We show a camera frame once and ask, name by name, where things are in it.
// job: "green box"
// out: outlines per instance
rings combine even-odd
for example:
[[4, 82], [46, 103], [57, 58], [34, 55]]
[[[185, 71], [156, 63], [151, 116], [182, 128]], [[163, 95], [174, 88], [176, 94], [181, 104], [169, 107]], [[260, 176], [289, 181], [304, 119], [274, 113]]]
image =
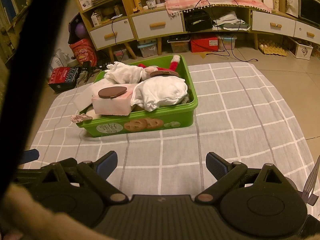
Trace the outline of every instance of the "green box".
[[[131, 112], [128, 116], [104, 116], [99, 119], [77, 123], [78, 127], [85, 128], [93, 137], [99, 137], [131, 132], [172, 129], [192, 125], [193, 111], [198, 106], [198, 98], [185, 58], [181, 55], [180, 57], [180, 63], [176, 71], [179, 73], [181, 78], [186, 80], [188, 93], [190, 95], [190, 103], [175, 106], [164, 106], [152, 112], [145, 110]], [[169, 68], [171, 60], [172, 56], [164, 56], [134, 62], [129, 65], [138, 65], [142, 63], [146, 66]], [[104, 71], [100, 72], [95, 82], [101, 80], [104, 74]]]

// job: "floor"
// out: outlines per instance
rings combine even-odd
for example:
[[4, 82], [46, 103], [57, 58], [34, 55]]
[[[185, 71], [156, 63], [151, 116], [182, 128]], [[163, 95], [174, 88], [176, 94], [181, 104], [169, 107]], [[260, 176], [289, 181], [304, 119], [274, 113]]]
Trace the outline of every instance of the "floor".
[[[257, 62], [252, 61], [252, 63], [278, 89], [292, 109], [316, 161], [320, 155], [320, 60], [315, 57], [311, 57], [310, 61], [297, 59], [290, 52], [288, 52], [287, 57], [264, 55], [249, 46], [247, 44], [237, 44], [236, 49], [233, 50], [234, 55], [241, 60], [252, 58], [258, 60]], [[162, 55], [172, 54], [168, 51], [170, 51], [170, 48], [164, 48]], [[239, 61], [233, 55], [230, 57], [208, 55], [203, 58], [200, 54], [191, 52], [181, 54], [185, 57], [188, 65]], [[134, 62], [134, 60], [130, 59], [124, 63], [131, 62]], [[48, 85], [44, 86], [36, 118], [27, 142], [27, 149], [30, 148], [51, 103], [57, 96]]]

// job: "checkered tablecloth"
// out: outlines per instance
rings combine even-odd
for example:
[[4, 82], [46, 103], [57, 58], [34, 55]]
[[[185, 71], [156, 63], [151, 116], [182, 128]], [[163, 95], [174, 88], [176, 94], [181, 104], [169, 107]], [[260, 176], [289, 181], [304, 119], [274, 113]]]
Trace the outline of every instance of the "checkered tablecloth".
[[[77, 113], [72, 99], [82, 86], [55, 99], [32, 144], [40, 158], [26, 168], [69, 157], [95, 161], [114, 150], [118, 166], [108, 181], [128, 196], [195, 196], [215, 182], [205, 166], [206, 154], [213, 151], [250, 168], [274, 163], [302, 190], [313, 159], [295, 116], [267, 78], [243, 62], [189, 70], [199, 100], [192, 126], [92, 138], [70, 121]], [[319, 205], [308, 207], [317, 218]]]

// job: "white drawer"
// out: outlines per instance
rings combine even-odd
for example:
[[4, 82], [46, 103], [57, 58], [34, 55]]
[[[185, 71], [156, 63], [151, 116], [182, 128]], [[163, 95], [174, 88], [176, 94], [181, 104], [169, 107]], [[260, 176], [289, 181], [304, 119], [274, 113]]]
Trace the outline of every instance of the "white drawer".
[[296, 38], [320, 44], [320, 30], [298, 21], [296, 22], [294, 36]]
[[294, 35], [296, 21], [278, 15], [254, 11], [252, 14], [252, 30], [281, 35]]
[[133, 23], [138, 39], [183, 32], [181, 16], [172, 18], [167, 11], [135, 16]]
[[[113, 35], [112, 28], [116, 33], [116, 39]], [[111, 24], [108, 24], [90, 32], [96, 49], [115, 44], [116, 42], [121, 43], [122, 41], [134, 39], [128, 19], [114, 22], [112, 28]]]

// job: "purple balloon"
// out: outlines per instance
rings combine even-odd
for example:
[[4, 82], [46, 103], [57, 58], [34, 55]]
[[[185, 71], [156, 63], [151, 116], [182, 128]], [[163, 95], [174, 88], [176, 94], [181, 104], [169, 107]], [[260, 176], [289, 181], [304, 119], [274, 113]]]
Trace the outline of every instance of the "purple balloon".
[[75, 29], [75, 33], [79, 39], [84, 39], [85, 37], [88, 36], [87, 29], [85, 28], [83, 22], [80, 22], [77, 24], [76, 29]]

